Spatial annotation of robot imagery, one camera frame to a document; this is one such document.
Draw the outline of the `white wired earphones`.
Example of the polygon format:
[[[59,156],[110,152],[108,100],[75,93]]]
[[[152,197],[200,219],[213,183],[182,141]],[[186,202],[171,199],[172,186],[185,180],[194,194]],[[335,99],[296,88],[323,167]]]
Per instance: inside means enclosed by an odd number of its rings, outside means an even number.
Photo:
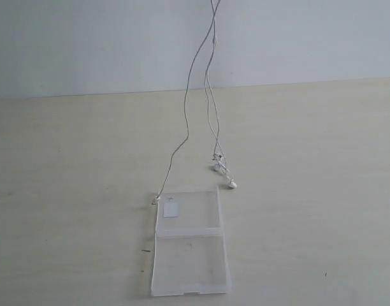
[[[215,140],[215,144],[213,146],[213,153],[212,153],[212,161],[214,162],[213,170],[216,172],[219,172],[224,178],[226,178],[227,188],[229,190],[233,190],[233,189],[237,188],[235,178],[228,168],[227,157],[226,157],[226,155],[222,149],[222,146],[220,144],[220,141],[219,141],[220,117],[219,117],[219,111],[218,111],[218,107],[217,107],[217,103],[216,103],[216,99],[215,99],[215,94],[214,94],[212,85],[210,83],[210,66],[214,60],[215,51],[216,51],[216,47],[217,47],[216,16],[217,16],[218,10],[220,8],[220,4],[221,4],[220,1],[210,1],[210,8],[212,11],[210,25],[208,26],[208,30],[205,33],[201,43],[199,44],[199,47],[197,48],[197,50],[192,58],[191,64],[189,66],[188,74],[187,74],[187,81],[186,81],[184,98],[183,98],[185,138],[177,145],[177,147],[172,151],[172,153],[170,155],[170,160],[169,160],[168,168],[166,170],[166,174],[164,176],[164,180],[161,184],[161,187],[160,187],[158,193],[156,193],[152,199],[152,202],[151,202],[152,205],[159,204],[161,196],[164,193],[166,184],[167,184],[168,179],[170,177],[174,158],[175,158],[176,154],[182,149],[182,147],[189,141],[189,138],[191,135],[191,129],[190,129],[189,118],[188,118],[188,113],[187,113],[187,102],[188,102],[191,76],[192,76],[192,72],[194,70],[194,65],[196,63],[196,60],[199,57],[199,53],[202,51],[208,38],[210,38],[211,42],[212,42],[212,51],[210,53],[210,57],[209,57],[208,63],[207,63],[206,68],[205,68],[203,85],[204,85],[204,92],[205,92],[205,97],[206,97],[206,116],[207,116],[207,120],[208,120],[208,126],[209,126],[210,132]]]

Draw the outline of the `clear plastic storage case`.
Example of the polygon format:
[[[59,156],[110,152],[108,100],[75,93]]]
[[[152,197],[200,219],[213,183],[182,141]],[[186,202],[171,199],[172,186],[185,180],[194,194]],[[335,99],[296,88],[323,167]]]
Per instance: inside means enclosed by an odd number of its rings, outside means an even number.
[[[163,193],[157,201],[150,294],[231,290],[219,189]]]

